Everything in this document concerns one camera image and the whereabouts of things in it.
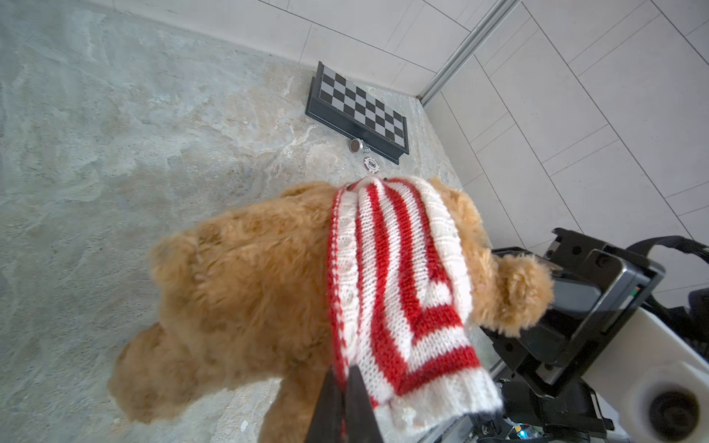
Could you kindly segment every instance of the checkered pattern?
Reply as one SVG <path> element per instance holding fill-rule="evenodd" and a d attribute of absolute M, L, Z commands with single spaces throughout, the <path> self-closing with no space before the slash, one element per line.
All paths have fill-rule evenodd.
<path fill-rule="evenodd" d="M 320 98 L 373 131 L 406 148 L 403 119 L 395 110 L 367 95 L 356 84 L 323 66 Z"/>

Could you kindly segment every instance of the knitted sweater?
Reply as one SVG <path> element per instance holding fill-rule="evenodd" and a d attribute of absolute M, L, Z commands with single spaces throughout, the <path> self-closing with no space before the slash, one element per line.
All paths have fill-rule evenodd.
<path fill-rule="evenodd" d="M 464 331 L 472 297 L 458 232 L 426 180 L 367 177 L 338 191 L 328 297 L 337 382 L 344 390 L 357 365 L 400 430 L 502 408 Z"/>

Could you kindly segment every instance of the marble table surface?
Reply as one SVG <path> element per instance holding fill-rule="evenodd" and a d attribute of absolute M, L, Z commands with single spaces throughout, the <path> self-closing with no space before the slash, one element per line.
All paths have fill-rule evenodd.
<path fill-rule="evenodd" d="M 125 420 L 106 382 L 157 320 L 158 239 L 291 184 L 367 173 L 303 114 L 312 76 L 73 1 L 0 1 L 1 441 L 256 441 L 278 381 L 153 425 Z M 420 102 L 367 92 L 409 122 L 411 155 L 378 157 L 381 175 L 459 188 Z"/>

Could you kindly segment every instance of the gray stone surface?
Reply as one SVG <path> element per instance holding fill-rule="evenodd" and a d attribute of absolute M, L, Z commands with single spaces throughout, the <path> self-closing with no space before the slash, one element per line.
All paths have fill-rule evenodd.
<path fill-rule="evenodd" d="M 0 441 L 255 441 L 277 381 L 150 426 L 106 382 L 157 319 L 146 252 L 161 236 L 366 174 L 303 114 L 312 74 L 77 3 L 0 0 Z M 368 92 L 409 118 L 411 155 L 380 159 L 382 175 L 460 187 L 419 102 Z"/>

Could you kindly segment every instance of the stuffed animal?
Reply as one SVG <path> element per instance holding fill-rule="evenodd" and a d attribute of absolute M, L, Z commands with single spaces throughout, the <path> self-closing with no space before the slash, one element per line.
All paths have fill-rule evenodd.
<path fill-rule="evenodd" d="M 160 321 L 119 356 L 111 395 L 150 423 L 281 377 L 264 443 L 303 441 L 330 367 L 344 383 L 357 364 L 402 428 L 501 407 L 460 330 L 518 335 L 553 298 L 533 257 L 491 254 L 465 193 L 413 177 L 292 186 L 163 239 L 150 271 Z"/>

